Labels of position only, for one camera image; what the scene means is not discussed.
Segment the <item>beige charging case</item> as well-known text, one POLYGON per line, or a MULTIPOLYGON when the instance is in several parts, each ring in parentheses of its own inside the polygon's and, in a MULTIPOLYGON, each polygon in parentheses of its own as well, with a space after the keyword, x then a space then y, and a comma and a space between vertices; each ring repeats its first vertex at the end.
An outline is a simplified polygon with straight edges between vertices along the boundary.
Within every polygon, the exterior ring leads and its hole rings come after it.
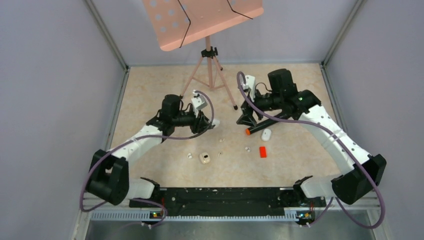
POLYGON ((211 162, 211 157, 207 152, 202 152, 199 154, 199 161, 206 165, 209 164, 211 162))

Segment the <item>white charging case gold trim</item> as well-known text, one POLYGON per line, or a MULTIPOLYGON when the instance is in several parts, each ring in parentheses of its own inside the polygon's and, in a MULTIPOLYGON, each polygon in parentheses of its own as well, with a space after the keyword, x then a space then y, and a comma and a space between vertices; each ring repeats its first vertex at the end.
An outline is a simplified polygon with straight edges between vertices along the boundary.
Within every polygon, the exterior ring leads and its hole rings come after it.
POLYGON ((211 129, 217 128, 220 125, 221 121, 219 119, 214 119, 211 124, 211 129))

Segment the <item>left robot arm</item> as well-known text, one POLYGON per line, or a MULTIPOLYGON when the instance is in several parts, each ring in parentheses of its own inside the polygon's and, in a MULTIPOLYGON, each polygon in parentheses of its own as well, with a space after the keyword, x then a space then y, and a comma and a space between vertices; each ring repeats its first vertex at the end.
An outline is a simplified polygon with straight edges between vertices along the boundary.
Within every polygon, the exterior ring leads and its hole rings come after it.
POLYGON ((141 199, 147 206, 154 207, 160 202, 157 184, 152 180, 140 178, 130 180, 130 168, 150 149, 165 140, 178 140, 172 134, 177 127, 189 127, 192 135, 185 140, 194 139, 219 124, 214 115, 205 116, 203 108, 210 107, 215 113, 211 99, 203 92, 195 90, 187 108, 180 96, 168 94, 161 108, 135 135, 110 150, 97 150, 92 157, 88 176, 84 181, 80 197, 90 193, 114 206, 125 199, 141 199))

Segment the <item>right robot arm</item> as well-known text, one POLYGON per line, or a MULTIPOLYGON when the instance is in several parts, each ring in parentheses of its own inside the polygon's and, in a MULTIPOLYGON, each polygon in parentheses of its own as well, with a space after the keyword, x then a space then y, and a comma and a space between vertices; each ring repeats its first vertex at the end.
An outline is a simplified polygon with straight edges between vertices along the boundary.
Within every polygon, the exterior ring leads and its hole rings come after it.
POLYGON ((297 89, 288 69, 271 71, 267 77, 270 90, 262 94, 253 76, 237 73, 237 86, 244 98, 237 124, 245 125, 248 135, 277 123, 299 124, 314 136, 339 169, 336 175, 306 176, 296 181, 294 202, 307 206, 313 198, 324 197, 352 205, 374 191, 383 205, 378 185, 387 165, 386 159, 380 154, 370 154, 352 140, 314 93, 297 89))

